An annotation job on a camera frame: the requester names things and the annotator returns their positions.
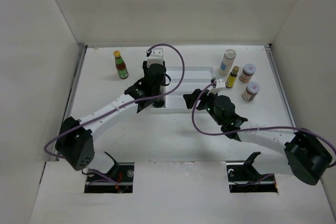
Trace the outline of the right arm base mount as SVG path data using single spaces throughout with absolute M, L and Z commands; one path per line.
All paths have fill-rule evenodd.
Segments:
M 274 174 L 259 174 L 252 165 L 243 162 L 226 163 L 231 193 L 277 193 Z

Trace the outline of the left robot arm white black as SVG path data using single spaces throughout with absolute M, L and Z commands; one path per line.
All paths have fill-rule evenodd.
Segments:
M 80 119 L 66 118 L 56 139 L 55 149 L 75 170 L 98 170 L 106 181 L 118 175 L 116 162 L 106 153 L 97 153 L 95 142 L 101 134 L 126 117 L 136 115 L 149 106 L 164 105 L 164 87 L 168 86 L 165 63 L 144 61 L 143 78 L 128 87 L 122 95 L 102 109 Z

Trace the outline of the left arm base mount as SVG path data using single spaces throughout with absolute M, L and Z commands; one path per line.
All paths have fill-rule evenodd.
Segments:
M 130 194 L 133 192 L 134 163 L 115 164 L 106 174 L 91 169 L 82 170 L 86 176 L 86 194 Z

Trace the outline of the glass bottle black cap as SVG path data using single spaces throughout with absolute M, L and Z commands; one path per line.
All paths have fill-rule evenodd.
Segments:
M 161 108 L 165 104 L 165 96 L 162 94 L 165 93 L 165 87 L 160 86 L 157 90 L 154 91 L 153 96 L 160 96 L 159 98 L 156 98 L 153 102 L 153 106 L 155 108 Z

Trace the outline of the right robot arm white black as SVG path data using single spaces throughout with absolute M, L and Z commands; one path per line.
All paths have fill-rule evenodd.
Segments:
M 260 151 L 253 152 L 244 161 L 229 163 L 229 181 L 249 186 L 269 178 L 272 174 L 293 175 L 301 182 L 316 185 L 324 172 L 335 161 L 324 147 L 326 140 L 317 134 L 290 126 L 261 126 L 235 112 L 229 97 L 207 89 L 196 89 L 183 95 L 186 107 L 192 111 L 206 111 L 220 126 L 220 134 L 240 143 L 251 143 L 282 156 L 280 160 L 260 161 Z

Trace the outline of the yellow cap sauce bottle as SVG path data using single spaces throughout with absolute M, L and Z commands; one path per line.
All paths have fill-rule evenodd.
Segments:
M 126 79 L 129 76 L 129 74 L 128 74 L 126 64 L 121 56 L 120 51 L 115 50 L 113 52 L 113 56 L 114 56 L 114 61 L 115 61 L 115 67 L 117 69 L 119 77 L 121 79 Z

